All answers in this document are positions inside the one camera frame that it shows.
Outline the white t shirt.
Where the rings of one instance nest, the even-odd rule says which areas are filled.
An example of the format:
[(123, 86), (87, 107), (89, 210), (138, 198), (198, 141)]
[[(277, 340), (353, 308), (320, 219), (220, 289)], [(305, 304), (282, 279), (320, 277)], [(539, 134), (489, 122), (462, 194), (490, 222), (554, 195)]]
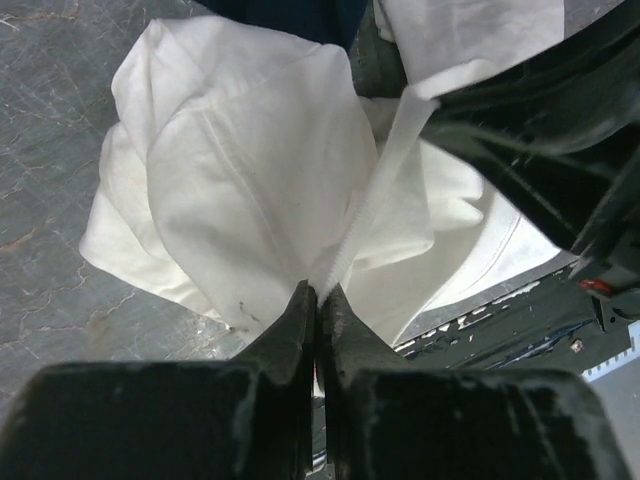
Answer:
[(382, 339), (545, 264), (550, 242), (475, 168), (420, 139), (437, 97), (559, 43), (560, 1), (378, 1), (408, 84), (354, 88), (344, 49), (229, 15), (156, 19), (118, 114), (81, 255), (254, 339), (297, 284)]

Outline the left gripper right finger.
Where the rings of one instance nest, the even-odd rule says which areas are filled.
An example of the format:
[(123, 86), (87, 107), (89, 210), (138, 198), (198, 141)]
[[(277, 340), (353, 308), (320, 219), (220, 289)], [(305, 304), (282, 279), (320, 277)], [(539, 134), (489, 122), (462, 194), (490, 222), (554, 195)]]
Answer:
[(327, 454), (339, 479), (628, 479), (597, 395), (556, 370), (411, 364), (335, 288), (319, 311)]

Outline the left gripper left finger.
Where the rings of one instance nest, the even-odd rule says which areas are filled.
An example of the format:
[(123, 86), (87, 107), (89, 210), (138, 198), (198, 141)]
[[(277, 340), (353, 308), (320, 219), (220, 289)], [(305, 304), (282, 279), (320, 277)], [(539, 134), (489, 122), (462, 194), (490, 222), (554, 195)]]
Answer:
[(316, 295), (224, 361), (40, 370), (1, 433), (5, 479), (301, 479), (312, 467)]

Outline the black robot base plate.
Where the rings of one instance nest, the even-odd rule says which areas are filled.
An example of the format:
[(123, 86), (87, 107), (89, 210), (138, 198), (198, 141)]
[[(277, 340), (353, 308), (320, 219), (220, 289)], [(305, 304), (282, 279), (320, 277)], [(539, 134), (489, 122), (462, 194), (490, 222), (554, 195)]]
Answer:
[(460, 317), (396, 348), (414, 365), (559, 369), (580, 374), (631, 346), (639, 287), (610, 298), (548, 277), (531, 290)]

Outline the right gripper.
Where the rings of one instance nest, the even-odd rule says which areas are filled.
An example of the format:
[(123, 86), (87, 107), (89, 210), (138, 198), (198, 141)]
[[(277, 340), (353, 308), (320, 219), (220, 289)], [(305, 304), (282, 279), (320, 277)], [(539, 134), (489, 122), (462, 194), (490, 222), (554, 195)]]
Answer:
[(402, 330), (554, 259), (639, 276), (639, 5), (572, 35), (564, 1), (370, 1), (352, 44), (374, 135), (431, 98), (388, 202), (425, 247), (360, 260), (352, 305)]

